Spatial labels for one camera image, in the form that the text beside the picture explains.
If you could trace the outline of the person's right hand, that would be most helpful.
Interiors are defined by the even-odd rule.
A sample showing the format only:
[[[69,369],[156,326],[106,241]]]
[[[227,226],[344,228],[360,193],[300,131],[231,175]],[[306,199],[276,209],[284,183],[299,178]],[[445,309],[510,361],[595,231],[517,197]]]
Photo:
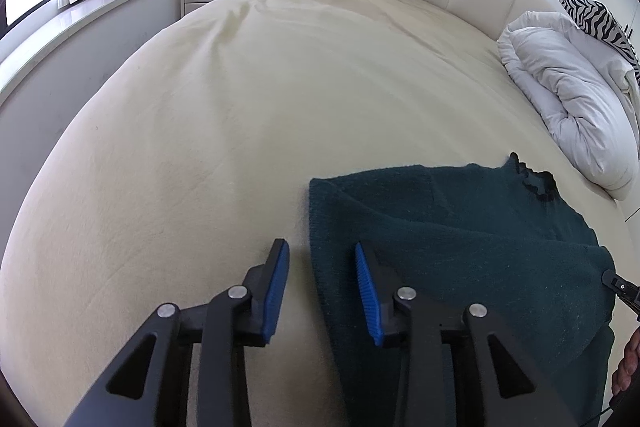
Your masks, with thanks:
[[[636,329],[627,341],[624,356],[612,375],[612,394],[618,395],[631,385],[632,377],[639,366],[640,329]]]

